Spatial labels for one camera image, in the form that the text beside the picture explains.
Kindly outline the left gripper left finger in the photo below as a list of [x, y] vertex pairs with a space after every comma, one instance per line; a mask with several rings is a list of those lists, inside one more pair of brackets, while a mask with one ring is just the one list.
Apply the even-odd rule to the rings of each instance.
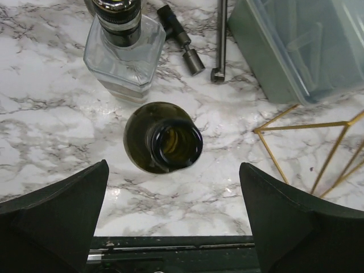
[[104, 201], [102, 160], [1, 203], [1, 272], [84, 272]]

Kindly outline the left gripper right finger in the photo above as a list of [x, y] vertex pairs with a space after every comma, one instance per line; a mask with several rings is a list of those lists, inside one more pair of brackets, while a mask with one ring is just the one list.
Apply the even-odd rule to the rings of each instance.
[[250, 163], [239, 168], [262, 272], [363, 272], [363, 211], [322, 200]]

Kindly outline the clear square glass bottle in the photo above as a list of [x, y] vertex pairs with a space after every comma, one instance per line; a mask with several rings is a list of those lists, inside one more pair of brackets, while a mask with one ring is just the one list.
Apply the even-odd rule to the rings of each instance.
[[141, 1], [92, 1], [95, 16], [84, 63], [111, 95], [147, 101], [166, 39], [163, 26], [142, 14]]

